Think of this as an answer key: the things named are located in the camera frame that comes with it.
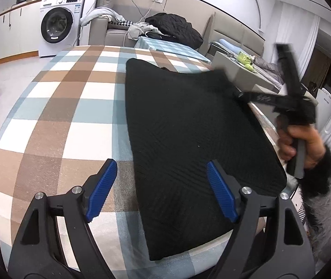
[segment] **blue pillow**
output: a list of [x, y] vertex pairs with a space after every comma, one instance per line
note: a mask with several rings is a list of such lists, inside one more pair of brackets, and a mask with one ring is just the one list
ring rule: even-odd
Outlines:
[[250, 55], [249, 53], [245, 52], [242, 48], [239, 48], [237, 46], [234, 46], [233, 44], [230, 44], [228, 41], [224, 40], [224, 39], [220, 39], [219, 42], [225, 46], [227, 49], [231, 50], [232, 52], [234, 52], [235, 54], [239, 54], [241, 51], [245, 54], [245, 55]]

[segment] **blue gripper pad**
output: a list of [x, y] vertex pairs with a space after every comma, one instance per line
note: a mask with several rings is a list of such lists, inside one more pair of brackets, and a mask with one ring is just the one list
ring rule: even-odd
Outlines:
[[236, 222], [238, 214], [235, 206], [235, 198], [211, 161], [207, 164], [207, 178], [224, 216], [230, 219], [232, 223]]
[[88, 209], [85, 214], [88, 223], [100, 214], [108, 193], [110, 192], [110, 189], [116, 179], [116, 174], [118, 173], [118, 165], [116, 161], [113, 159], [108, 159], [106, 163], [107, 162], [109, 162], [109, 165], [106, 170], [103, 173], [100, 173], [101, 170], [97, 173], [97, 175], [101, 174], [101, 178], [88, 198]]

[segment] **green object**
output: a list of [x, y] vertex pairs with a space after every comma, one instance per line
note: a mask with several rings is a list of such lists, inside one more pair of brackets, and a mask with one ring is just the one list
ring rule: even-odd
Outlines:
[[251, 64], [252, 59], [251, 59], [250, 56], [244, 54], [243, 52], [240, 52], [239, 55], [238, 55], [238, 62], [240, 62], [243, 65]]
[[251, 64], [245, 64], [244, 67], [251, 72], [255, 72], [255, 68]]

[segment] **washing machine door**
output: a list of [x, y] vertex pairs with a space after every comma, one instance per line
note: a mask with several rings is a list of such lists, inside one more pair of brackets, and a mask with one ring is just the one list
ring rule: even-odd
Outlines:
[[41, 35], [48, 43], [58, 43], [67, 37], [74, 20], [69, 10], [56, 7], [48, 11], [41, 22]]

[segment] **curtain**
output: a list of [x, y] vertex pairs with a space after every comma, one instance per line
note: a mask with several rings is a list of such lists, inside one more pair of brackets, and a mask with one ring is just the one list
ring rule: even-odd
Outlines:
[[304, 77], [301, 82], [308, 88], [310, 82], [315, 83], [317, 85], [315, 93], [317, 93], [317, 89], [322, 86], [326, 78], [330, 65], [331, 59], [318, 49], [314, 49], [308, 68], [304, 72]]
[[[316, 43], [320, 17], [292, 4], [283, 3], [276, 43], [292, 45], [299, 77], [305, 74]], [[273, 54], [272, 62], [277, 62]]]

